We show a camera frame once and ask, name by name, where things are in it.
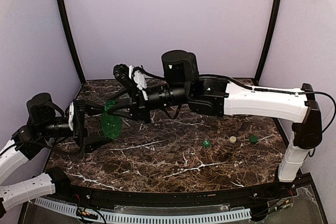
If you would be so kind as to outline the green soda bottle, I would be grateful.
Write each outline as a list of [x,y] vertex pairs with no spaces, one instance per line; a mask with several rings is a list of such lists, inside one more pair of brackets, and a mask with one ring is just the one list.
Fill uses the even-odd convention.
[[122,119],[118,116],[109,115],[109,109],[115,106],[115,101],[108,101],[101,115],[101,128],[105,137],[117,139],[122,128]]

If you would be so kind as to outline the small green soda cap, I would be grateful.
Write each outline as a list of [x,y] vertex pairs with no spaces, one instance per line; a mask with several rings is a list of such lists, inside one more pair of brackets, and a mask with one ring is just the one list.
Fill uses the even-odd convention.
[[211,145],[211,142],[210,141],[207,141],[207,140],[204,140],[203,141],[203,146],[204,147],[209,147]]

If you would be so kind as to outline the cream bottle cap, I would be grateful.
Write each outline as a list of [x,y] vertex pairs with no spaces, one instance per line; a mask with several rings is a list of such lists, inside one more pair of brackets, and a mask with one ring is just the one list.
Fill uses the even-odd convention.
[[229,141],[230,141],[231,143],[235,143],[235,142],[237,141],[237,138],[236,138],[235,136],[231,136],[231,137],[229,138]]

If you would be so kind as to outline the green bottle cap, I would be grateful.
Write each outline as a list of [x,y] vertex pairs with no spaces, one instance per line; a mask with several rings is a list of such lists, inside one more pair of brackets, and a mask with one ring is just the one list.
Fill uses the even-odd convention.
[[258,137],[255,136],[255,135],[251,135],[249,140],[250,140],[251,144],[257,144],[258,143]]

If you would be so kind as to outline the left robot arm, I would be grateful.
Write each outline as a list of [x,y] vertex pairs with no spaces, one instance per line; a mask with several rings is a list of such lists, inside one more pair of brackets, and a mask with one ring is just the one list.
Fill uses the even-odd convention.
[[[42,149],[58,154],[78,155],[89,151],[85,129],[85,116],[98,115],[104,107],[90,101],[73,100],[68,112],[53,103],[51,95],[43,92],[26,103],[28,121],[20,127],[1,150],[1,181],[16,169],[31,161]],[[79,146],[68,153],[51,147],[52,138],[72,138]],[[13,185],[1,185],[1,215],[17,205],[38,197],[61,194],[69,195],[70,179],[59,167],[46,170],[40,175]]]

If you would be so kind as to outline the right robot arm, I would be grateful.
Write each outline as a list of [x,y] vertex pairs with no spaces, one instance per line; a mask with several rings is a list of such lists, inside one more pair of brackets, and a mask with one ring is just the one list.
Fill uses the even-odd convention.
[[322,141],[322,116],[312,86],[272,89],[243,84],[230,77],[200,74],[196,56],[172,50],[161,57],[163,84],[148,87],[148,73],[142,67],[116,65],[114,77],[128,98],[107,110],[109,115],[150,122],[153,110],[166,110],[186,104],[197,114],[222,117],[254,115],[278,118],[292,123],[285,156],[278,167],[278,180],[294,181],[308,153]]

